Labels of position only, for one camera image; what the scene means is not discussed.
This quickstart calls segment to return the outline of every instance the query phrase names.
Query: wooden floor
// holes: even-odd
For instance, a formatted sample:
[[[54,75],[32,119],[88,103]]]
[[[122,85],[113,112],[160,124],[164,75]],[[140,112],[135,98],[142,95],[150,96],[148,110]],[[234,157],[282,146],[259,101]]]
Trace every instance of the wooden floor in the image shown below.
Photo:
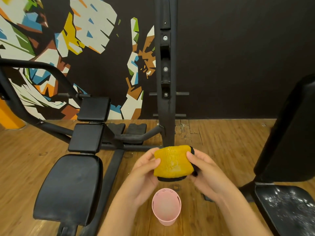
[[[147,130],[157,123],[155,120],[123,122],[126,125],[146,123]],[[73,129],[76,122],[64,120],[54,123]],[[241,186],[253,179],[253,167],[273,124],[274,120],[268,119],[178,120],[175,144],[188,144],[206,152],[237,186]],[[161,142],[158,135],[145,141],[145,144],[160,145]],[[58,158],[68,153],[67,147],[66,143],[32,126],[21,130],[1,131],[0,128],[0,235],[56,235],[58,223],[34,220],[32,212],[42,182]],[[102,159],[105,171],[113,151],[100,151],[97,155]],[[125,153],[106,211],[141,155],[136,152]],[[315,198],[314,179],[294,185],[306,189]],[[230,235],[218,207],[215,203],[203,200],[201,193],[190,181],[160,182],[156,190],[164,187],[174,189],[182,201],[182,211],[175,224],[165,227],[158,222],[152,213],[151,196],[137,213],[132,235]],[[252,207],[262,219],[256,205],[252,204]]]

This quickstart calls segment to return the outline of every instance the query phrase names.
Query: yellow cloth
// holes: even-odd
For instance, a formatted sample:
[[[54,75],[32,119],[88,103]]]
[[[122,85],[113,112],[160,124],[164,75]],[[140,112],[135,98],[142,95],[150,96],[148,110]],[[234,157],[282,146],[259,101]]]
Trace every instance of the yellow cloth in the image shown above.
[[[163,178],[177,178],[191,174],[194,168],[187,159],[186,152],[191,152],[191,147],[188,145],[157,150],[154,157],[160,158],[161,163],[154,169],[154,175]]]

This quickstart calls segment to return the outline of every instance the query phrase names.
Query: person's left hand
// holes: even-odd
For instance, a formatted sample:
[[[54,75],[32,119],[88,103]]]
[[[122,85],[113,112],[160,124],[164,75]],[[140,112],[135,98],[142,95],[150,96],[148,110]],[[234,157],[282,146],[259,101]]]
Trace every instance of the person's left hand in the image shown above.
[[[158,184],[158,179],[153,175],[153,170],[161,162],[160,158],[154,158],[154,153],[158,149],[148,150],[136,161],[132,171],[117,192],[117,195],[129,201],[136,208],[139,208],[150,197]]]

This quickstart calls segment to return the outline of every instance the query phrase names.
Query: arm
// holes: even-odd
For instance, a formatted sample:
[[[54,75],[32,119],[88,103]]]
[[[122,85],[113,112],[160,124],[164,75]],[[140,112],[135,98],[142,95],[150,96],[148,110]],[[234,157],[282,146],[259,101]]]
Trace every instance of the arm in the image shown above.
[[[201,170],[197,177],[189,178],[216,202],[232,236],[271,236],[242,193],[207,154],[195,150],[195,155],[187,152],[187,158]]]
[[[128,175],[100,228],[98,236],[129,236],[138,208],[149,198],[158,184],[153,170],[161,159],[152,159],[158,148],[147,151],[140,157]]]

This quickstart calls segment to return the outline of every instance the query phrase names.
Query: forearm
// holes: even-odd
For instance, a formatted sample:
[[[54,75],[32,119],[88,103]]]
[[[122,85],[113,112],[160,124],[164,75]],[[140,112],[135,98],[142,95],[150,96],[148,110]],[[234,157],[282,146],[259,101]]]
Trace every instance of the forearm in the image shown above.
[[[126,198],[115,196],[98,236],[130,236],[137,208]]]
[[[217,202],[232,236],[271,236],[237,189]]]

